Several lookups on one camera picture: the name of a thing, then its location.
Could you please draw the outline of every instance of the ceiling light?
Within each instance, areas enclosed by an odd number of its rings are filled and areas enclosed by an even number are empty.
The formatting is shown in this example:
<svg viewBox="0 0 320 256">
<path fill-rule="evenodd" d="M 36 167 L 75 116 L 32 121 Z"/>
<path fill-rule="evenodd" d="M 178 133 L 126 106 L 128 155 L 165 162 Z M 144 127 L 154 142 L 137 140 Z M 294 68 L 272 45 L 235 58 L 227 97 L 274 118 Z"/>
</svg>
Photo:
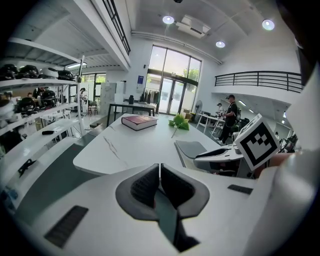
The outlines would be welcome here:
<svg viewBox="0 0 320 256">
<path fill-rule="evenodd" d="M 262 22 L 262 27 L 265 29 L 265 30 L 273 30 L 275 28 L 275 24 L 273 23 L 272 20 L 270 19 L 265 19 L 263 22 Z"/>
<path fill-rule="evenodd" d="M 78 63 L 78 64 L 74 64 L 74 65 L 71 65 L 71 66 L 67 66 L 67 68 L 68 69 L 72 69 L 72 68 L 76 68 L 76 67 L 79 67 L 80 66 L 80 63 Z"/>
<path fill-rule="evenodd" d="M 238 102 L 240 102 L 242 105 L 246 106 L 246 104 L 244 104 L 241 100 L 238 100 Z"/>
<path fill-rule="evenodd" d="M 223 47 L 226 46 L 226 44 L 224 42 L 222 42 L 222 41 L 218 41 L 218 42 L 215 43 L 215 46 L 219 47 L 219 48 L 223 48 Z"/>
<path fill-rule="evenodd" d="M 165 24 L 172 24 L 175 22 L 175 19 L 172 18 L 171 16 L 164 16 L 162 21 L 165 23 Z"/>
</svg>

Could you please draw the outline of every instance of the air conditioner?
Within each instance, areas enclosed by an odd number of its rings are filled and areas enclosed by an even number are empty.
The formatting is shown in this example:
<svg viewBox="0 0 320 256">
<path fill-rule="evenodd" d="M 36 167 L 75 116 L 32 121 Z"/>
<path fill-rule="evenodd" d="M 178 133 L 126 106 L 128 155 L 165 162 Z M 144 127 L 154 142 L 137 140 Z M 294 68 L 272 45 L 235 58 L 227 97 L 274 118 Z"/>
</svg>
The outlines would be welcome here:
<svg viewBox="0 0 320 256">
<path fill-rule="evenodd" d="M 181 22 L 176 22 L 176 25 L 178 30 L 196 38 L 202 38 L 210 30 L 210 27 L 202 21 L 188 15 L 185 15 Z"/>
</svg>

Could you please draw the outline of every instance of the ceiling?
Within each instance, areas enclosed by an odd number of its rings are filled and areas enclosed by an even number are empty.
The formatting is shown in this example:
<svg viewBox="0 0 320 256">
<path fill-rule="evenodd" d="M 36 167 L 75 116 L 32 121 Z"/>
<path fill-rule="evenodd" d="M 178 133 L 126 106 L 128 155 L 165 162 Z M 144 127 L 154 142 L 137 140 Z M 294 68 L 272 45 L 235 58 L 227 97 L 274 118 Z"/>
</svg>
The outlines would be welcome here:
<svg viewBox="0 0 320 256">
<path fill-rule="evenodd" d="M 236 43 L 262 30 L 262 21 L 272 19 L 275 12 L 274 0 L 140 0 L 136 30 L 181 40 L 222 60 Z M 177 22 L 188 15 L 211 29 L 198 39 L 178 31 L 175 24 L 164 24 L 167 15 Z M 226 47 L 217 48 L 217 41 L 224 41 Z"/>
<path fill-rule="evenodd" d="M 69 13 L 60 1 L 42 0 L 26 15 L 12 37 L 36 42 L 78 59 L 84 55 L 86 68 L 119 67 L 90 32 L 79 25 L 79 19 L 80 15 Z"/>
<path fill-rule="evenodd" d="M 221 99 L 226 101 L 228 94 L 219 93 Z M 275 120 L 277 123 L 281 124 L 282 120 L 285 120 L 284 125 L 288 128 L 291 128 L 290 123 L 286 118 L 284 118 L 284 112 L 287 111 L 290 107 L 289 103 L 277 101 L 270 98 L 252 96 L 252 95 L 243 95 L 235 94 L 235 100 L 237 106 L 242 110 L 252 110 L 255 114 L 261 114 L 263 117 Z M 242 105 L 238 100 L 241 100 L 246 106 Z"/>
</svg>

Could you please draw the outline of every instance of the white shelf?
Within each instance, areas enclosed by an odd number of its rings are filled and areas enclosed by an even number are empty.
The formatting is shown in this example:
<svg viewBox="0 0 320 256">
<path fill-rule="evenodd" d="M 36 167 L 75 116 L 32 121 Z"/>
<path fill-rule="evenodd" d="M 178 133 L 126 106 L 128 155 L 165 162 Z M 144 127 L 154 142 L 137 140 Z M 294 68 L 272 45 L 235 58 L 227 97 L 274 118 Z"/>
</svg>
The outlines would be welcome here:
<svg viewBox="0 0 320 256">
<path fill-rule="evenodd" d="M 45 128 L 38 130 L 17 146 L 11 149 L 0 160 L 0 189 L 3 190 L 12 179 L 19 168 L 32 156 L 37 153 L 44 145 L 51 142 L 55 137 L 75 126 L 79 120 L 60 119 Z M 55 131 L 50 135 L 42 135 L 43 131 Z"/>
<path fill-rule="evenodd" d="M 49 87 L 62 85 L 77 85 L 76 81 L 58 79 L 12 79 L 0 81 L 0 91 L 11 91 L 12 89 L 30 87 Z"/>
<path fill-rule="evenodd" d="M 10 123 L 6 127 L 0 129 L 0 136 L 5 134 L 8 131 L 11 131 L 12 129 L 14 129 L 14 128 L 18 127 L 18 126 L 24 125 L 25 123 L 27 123 L 29 121 L 32 121 L 32 120 L 34 120 L 36 118 L 39 118 L 41 116 L 49 115 L 49 114 L 51 114 L 53 112 L 61 111 L 61 110 L 69 109 L 69 108 L 73 108 L 73 107 L 76 107 L 76 106 L 78 106 L 77 103 L 64 103 L 64 104 L 60 104 L 59 106 L 50 108 L 48 110 L 41 111 L 41 112 L 36 113 L 36 114 L 32 114 L 32 115 L 30 115 L 28 117 L 25 117 L 25 118 L 23 118 L 23 119 L 21 119 L 19 121 Z"/>
<path fill-rule="evenodd" d="M 10 186 L 12 189 L 15 189 L 18 198 L 14 200 L 12 203 L 17 209 L 32 187 L 32 185 L 36 182 L 36 180 L 44 173 L 44 171 L 64 152 L 66 151 L 72 144 L 76 143 L 78 139 L 72 137 L 66 137 L 62 141 L 58 142 L 55 146 L 50 148 L 47 152 L 45 152 L 33 165 L 29 167 L 28 170 L 19 178 L 18 172 L 16 173 L 16 177 L 14 177 L 10 183 L 13 185 Z"/>
<path fill-rule="evenodd" d="M 80 63 L 81 60 L 39 43 L 11 37 L 7 41 L 4 59 L 52 64 L 65 67 Z"/>
</svg>

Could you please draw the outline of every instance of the white marker cube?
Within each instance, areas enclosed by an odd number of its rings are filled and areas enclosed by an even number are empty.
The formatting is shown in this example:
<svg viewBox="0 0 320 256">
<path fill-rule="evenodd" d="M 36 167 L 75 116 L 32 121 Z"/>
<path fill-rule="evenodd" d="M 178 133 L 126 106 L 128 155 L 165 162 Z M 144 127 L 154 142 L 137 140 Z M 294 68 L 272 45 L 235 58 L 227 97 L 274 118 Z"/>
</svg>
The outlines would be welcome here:
<svg viewBox="0 0 320 256">
<path fill-rule="evenodd" d="M 241 129 L 234 142 L 252 171 L 280 149 L 276 136 L 260 114 Z"/>
</svg>

